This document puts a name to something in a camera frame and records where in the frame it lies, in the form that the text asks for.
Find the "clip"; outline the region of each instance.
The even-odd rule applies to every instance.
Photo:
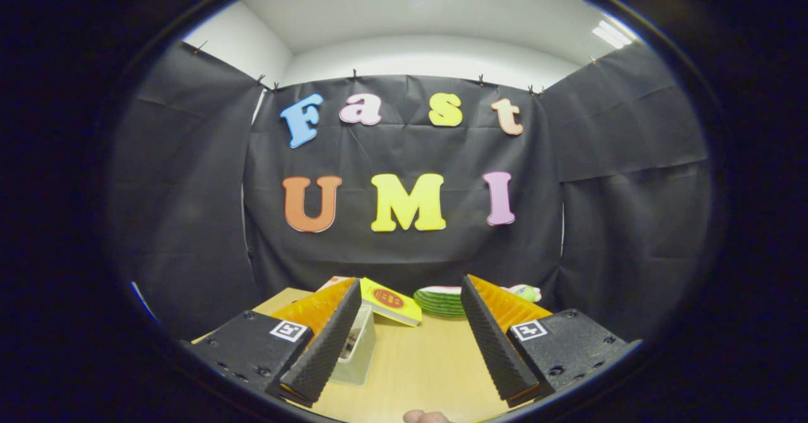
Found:
[[[205,40],[205,42],[204,42],[204,43],[202,43],[202,46],[204,46],[204,45],[205,45],[205,44],[207,44],[207,43],[208,43],[208,40]],[[196,55],[196,54],[197,54],[197,52],[199,52],[199,50],[200,50],[200,49],[202,49],[202,46],[199,46],[198,48],[194,49],[194,52],[193,52],[193,54],[192,54],[192,55]]]

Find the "yellow book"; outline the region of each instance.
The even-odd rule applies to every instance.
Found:
[[[360,280],[362,302],[373,308],[373,312],[412,327],[421,323],[421,307],[415,300],[384,287],[366,277]]]

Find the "pink letter i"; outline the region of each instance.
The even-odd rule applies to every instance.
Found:
[[[511,213],[511,202],[508,199],[508,182],[511,174],[507,172],[488,172],[482,179],[488,182],[488,191],[491,195],[491,214],[488,224],[511,224],[516,216]]]

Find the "black curtain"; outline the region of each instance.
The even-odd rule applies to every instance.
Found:
[[[542,106],[563,187],[557,304],[648,337],[701,278],[713,190],[698,118],[643,44],[569,75]]]
[[[634,339],[669,317],[698,278],[710,164],[687,96],[641,44],[543,94],[455,78],[312,81],[266,92],[250,126],[259,93],[245,74],[182,44],[155,66],[117,132],[116,257],[180,337],[332,275],[411,294],[472,273],[537,285],[551,311],[576,307]],[[381,98],[378,124],[340,120],[347,98],[361,93]],[[461,100],[458,126],[429,120],[436,93]],[[314,94],[323,98],[311,107],[317,135],[292,148],[280,113]],[[491,104],[502,98],[519,107],[522,134],[500,127]],[[511,174],[512,224],[487,223],[488,172]],[[373,231],[372,177],[396,175],[410,192],[427,173],[444,178],[444,230]],[[283,180],[292,176],[311,181],[311,217],[321,211],[317,178],[340,176],[331,227],[288,224]]]
[[[179,44],[116,131],[110,245],[162,326],[193,339],[259,302],[242,228],[247,137],[261,89]]]
[[[290,147],[290,131],[280,113],[314,93],[317,136]],[[350,95],[370,93],[382,100],[381,121],[373,126],[340,120]],[[463,119],[458,126],[430,122],[430,98],[457,95]],[[505,133],[491,104],[508,98],[520,108],[521,135]],[[313,81],[268,92],[253,124],[244,173],[246,233],[263,297],[292,286],[316,289],[332,275],[369,277],[411,294],[426,285],[459,285],[472,273],[499,285],[542,286],[549,307],[561,252],[561,191],[548,119],[538,96],[507,86],[455,78],[360,77]],[[490,196],[482,179],[509,172],[511,211],[516,221],[487,224]],[[376,187],[371,178],[395,174],[407,192],[422,174],[444,176],[441,211],[444,230],[397,227],[374,232]],[[306,213],[320,213],[321,176],[340,176],[335,221],[320,233],[291,228],[285,219],[283,179],[303,176]]]

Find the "white ceiling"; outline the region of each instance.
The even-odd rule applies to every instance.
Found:
[[[294,54],[383,35],[461,35],[576,64],[614,48],[592,34],[603,14],[580,0],[244,0]]]

